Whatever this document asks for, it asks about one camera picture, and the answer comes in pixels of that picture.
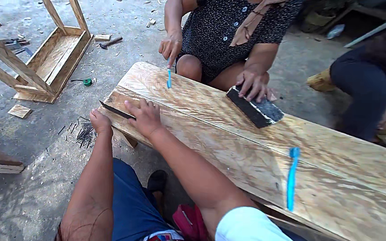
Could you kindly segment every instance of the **red bag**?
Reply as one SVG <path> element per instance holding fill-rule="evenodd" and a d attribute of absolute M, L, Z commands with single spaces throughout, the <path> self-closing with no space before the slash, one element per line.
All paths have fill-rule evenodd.
<path fill-rule="evenodd" d="M 208 231 L 196 205 L 194 205 L 194 209 L 186 204 L 179 205 L 172 218 L 186 239 L 191 241 L 208 240 Z"/>

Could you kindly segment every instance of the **white sleeve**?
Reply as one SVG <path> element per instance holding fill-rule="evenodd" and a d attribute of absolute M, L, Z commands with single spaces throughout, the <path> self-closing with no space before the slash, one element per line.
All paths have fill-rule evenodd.
<path fill-rule="evenodd" d="M 215 241 L 291 241 L 257 208 L 238 207 L 226 213 L 217 225 Z"/>

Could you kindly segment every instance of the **blue shorts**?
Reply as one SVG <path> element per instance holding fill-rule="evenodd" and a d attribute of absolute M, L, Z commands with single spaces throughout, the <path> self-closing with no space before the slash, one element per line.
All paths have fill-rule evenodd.
<path fill-rule="evenodd" d="M 152 233 L 172 229 L 158 212 L 153 194 L 142 187 L 133 168 L 114 158 L 113 170 L 112 240 L 142 240 Z"/>

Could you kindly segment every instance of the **shoe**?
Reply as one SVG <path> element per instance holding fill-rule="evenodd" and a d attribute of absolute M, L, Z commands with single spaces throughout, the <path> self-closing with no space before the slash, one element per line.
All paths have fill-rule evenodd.
<path fill-rule="evenodd" d="M 168 174 L 164 170 L 157 170 L 153 172 L 148 178 L 147 189 L 150 192 L 164 192 Z"/>

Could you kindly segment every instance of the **hammer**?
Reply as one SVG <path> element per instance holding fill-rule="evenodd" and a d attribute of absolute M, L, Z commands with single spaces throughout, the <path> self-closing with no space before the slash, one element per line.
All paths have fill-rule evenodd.
<path fill-rule="evenodd" d="M 116 38 L 114 40 L 111 40 L 111 41 L 107 42 L 106 44 L 100 43 L 99 46 L 101 48 L 103 48 L 103 49 L 108 49 L 108 46 L 113 45 L 113 44 L 115 44 L 116 42 L 118 42 L 118 41 L 120 41 L 122 39 L 123 39 L 123 37 L 118 37 L 118 38 Z"/>

